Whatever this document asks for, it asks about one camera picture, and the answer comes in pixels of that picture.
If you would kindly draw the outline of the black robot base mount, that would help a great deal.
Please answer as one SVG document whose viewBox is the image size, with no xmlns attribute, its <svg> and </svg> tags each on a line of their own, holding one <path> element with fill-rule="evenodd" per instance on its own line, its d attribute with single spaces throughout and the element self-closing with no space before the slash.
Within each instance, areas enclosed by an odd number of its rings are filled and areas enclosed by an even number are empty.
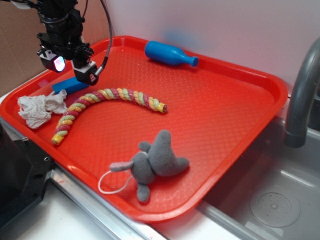
<svg viewBox="0 0 320 240">
<path fill-rule="evenodd" d="M 32 140 L 13 140 L 0 127 L 1 230 L 44 199 L 53 163 Z"/>
</svg>

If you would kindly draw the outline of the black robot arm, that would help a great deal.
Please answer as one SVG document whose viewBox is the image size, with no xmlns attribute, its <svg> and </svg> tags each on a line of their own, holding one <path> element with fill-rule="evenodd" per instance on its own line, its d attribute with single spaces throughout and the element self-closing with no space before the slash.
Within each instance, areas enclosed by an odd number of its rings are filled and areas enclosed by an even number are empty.
<svg viewBox="0 0 320 240">
<path fill-rule="evenodd" d="M 98 68 L 91 56 L 94 51 L 82 40 L 85 18 L 75 8 L 76 0 L 12 0 L 19 9 L 35 9 L 46 32 L 39 32 L 40 50 L 37 55 L 42 65 L 60 73 L 71 65 L 77 81 L 93 86 L 98 82 Z"/>
</svg>

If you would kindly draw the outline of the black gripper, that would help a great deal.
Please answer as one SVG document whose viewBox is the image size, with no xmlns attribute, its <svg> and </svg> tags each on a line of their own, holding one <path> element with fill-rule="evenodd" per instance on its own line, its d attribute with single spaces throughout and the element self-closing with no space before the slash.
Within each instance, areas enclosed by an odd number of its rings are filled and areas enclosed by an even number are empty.
<svg viewBox="0 0 320 240">
<path fill-rule="evenodd" d="M 76 79 L 94 86 L 99 77 L 96 62 L 90 60 L 94 51 L 90 44 L 82 40 L 83 24 L 69 21 L 45 24 L 46 32 L 37 34 L 40 45 L 45 48 L 37 52 L 42 65 L 50 71 L 60 73 L 65 67 L 65 59 L 71 61 Z"/>
</svg>

